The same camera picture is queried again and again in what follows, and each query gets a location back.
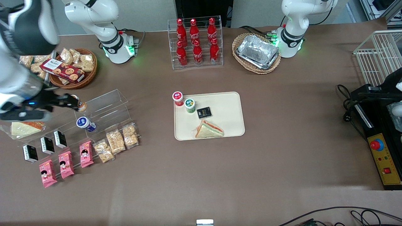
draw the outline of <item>emergency stop button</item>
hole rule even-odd
[[[380,139],[375,139],[372,142],[370,142],[370,147],[380,152],[384,149],[384,143]]]

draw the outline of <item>red bottle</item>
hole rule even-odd
[[[181,41],[182,46],[185,48],[187,47],[187,34],[186,34],[186,29],[183,26],[183,21],[179,18],[176,21],[177,23],[177,38],[179,41]]]
[[[201,66],[202,65],[202,49],[200,47],[200,42],[198,40],[194,40],[194,62],[195,65]]]
[[[216,27],[215,27],[215,18],[209,18],[209,26],[208,26],[208,45],[211,46],[211,41],[213,38],[216,38]]]
[[[209,49],[209,53],[211,54],[210,60],[211,64],[215,65],[219,61],[219,47],[217,45],[218,39],[215,37],[211,41],[212,45],[211,48]]]
[[[181,41],[177,41],[176,53],[177,53],[178,61],[180,62],[180,66],[182,68],[187,66],[186,50],[183,48],[183,43]]]
[[[191,19],[190,24],[191,24],[190,38],[191,38],[191,43],[194,45],[195,40],[197,40],[198,42],[200,41],[200,32],[198,30],[197,21],[195,21],[195,19]]]

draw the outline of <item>beige tray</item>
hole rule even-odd
[[[219,92],[184,96],[183,100],[192,98],[195,109],[210,107],[212,117],[206,118],[211,123],[221,127],[223,137],[241,136],[245,132],[242,104],[237,92]],[[186,107],[174,105],[174,137],[177,140],[197,140],[194,131],[200,124],[197,110],[188,113]]]

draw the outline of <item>sandwich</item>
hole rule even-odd
[[[18,140],[29,135],[42,131],[45,124],[39,121],[31,122],[12,122],[11,135],[13,140]]]
[[[201,124],[197,127],[197,134],[195,138],[219,138],[224,135],[224,131],[216,125],[201,120]]]

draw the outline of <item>pink snack package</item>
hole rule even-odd
[[[39,165],[39,171],[42,175],[42,183],[44,187],[57,183],[56,175],[53,170],[53,162],[51,160],[46,161]]]
[[[91,141],[85,142],[80,145],[80,158],[81,158],[81,167],[87,167],[94,162],[92,161],[92,146]]]
[[[62,174],[62,178],[66,178],[70,175],[74,175],[74,165],[72,165],[71,152],[65,152],[59,155],[60,162],[60,173]]]

